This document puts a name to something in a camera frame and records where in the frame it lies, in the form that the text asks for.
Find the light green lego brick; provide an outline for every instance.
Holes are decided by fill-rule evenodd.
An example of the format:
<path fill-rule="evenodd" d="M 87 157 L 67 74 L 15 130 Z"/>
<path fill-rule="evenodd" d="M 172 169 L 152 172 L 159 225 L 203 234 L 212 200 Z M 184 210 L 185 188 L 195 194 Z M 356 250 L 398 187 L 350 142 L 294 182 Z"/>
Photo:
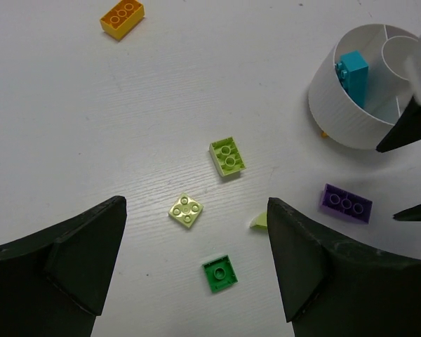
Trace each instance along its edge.
<path fill-rule="evenodd" d="M 193 200 L 185 193 L 181 193 L 175 204 L 171 206 L 168 215 L 190 228 L 203 210 L 203 205 Z"/>
<path fill-rule="evenodd" d="M 240 172 L 246 168 L 232 137 L 211 143 L 209 152 L 218 173 L 222 177 Z"/>
<path fill-rule="evenodd" d="M 251 228 L 256 230 L 267 230 L 267 212 L 260 214 L 256 219 L 251 222 Z"/>

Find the purple lego brick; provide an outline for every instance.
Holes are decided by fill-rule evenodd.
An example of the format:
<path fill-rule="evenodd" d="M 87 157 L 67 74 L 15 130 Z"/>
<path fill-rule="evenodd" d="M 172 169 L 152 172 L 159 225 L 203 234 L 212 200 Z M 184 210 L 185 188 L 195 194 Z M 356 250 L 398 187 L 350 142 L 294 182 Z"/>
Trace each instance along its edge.
<path fill-rule="evenodd" d="M 326 184 L 320 202 L 320 208 L 335 215 L 369 223 L 373 202 L 358 195 Z"/>

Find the pale yellow lego brick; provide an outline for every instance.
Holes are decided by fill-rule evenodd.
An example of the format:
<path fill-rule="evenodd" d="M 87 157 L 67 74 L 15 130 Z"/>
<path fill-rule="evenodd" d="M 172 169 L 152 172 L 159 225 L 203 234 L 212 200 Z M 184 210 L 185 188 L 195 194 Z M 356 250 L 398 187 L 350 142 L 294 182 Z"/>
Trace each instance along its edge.
<path fill-rule="evenodd" d="M 267 229 L 267 212 L 260 214 L 255 218 L 250 225 L 251 228 L 256 230 L 266 230 Z"/>
<path fill-rule="evenodd" d="M 178 200 L 176 200 L 174 205 L 171 206 L 170 211 L 168 211 L 168 215 L 182 223 L 185 227 L 190 228 L 202 210 L 202 204 L 193 200 L 187 194 L 181 193 Z"/>

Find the orange lego brick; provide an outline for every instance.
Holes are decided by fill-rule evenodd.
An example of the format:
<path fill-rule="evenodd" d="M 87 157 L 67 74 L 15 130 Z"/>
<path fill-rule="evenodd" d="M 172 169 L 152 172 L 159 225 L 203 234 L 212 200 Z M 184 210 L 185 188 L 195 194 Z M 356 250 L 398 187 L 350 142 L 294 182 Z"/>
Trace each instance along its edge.
<path fill-rule="evenodd" d="M 100 24 L 106 33 L 120 41 L 143 19 L 144 15 L 142 4 L 135 0 L 121 0 L 100 19 Z"/>

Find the white table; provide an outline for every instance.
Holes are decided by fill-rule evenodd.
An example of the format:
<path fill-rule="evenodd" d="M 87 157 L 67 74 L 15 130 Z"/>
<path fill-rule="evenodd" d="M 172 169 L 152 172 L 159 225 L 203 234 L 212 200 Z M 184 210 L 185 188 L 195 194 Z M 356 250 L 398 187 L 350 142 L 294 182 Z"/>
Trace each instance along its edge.
<path fill-rule="evenodd" d="M 93 336 L 292 336 L 267 235 L 268 197 L 371 246 L 421 258 L 421 142 L 388 154 L 322 139 L 306 90 L 333 44 L 372 22 L 421 33 L 421 0 L 152 0 L 120 43 L 116 2 L 0 1 L 0 244 L 121 194 L 128 220 Z M 223 183 L 209 143 L 247 169 Z M 317 211 L 325 183 L 374 202 L 370 225 Z M 181 192 L 204 204 L 187 231 Z M 201 264 L 229 254 L 212 295 Z"/>

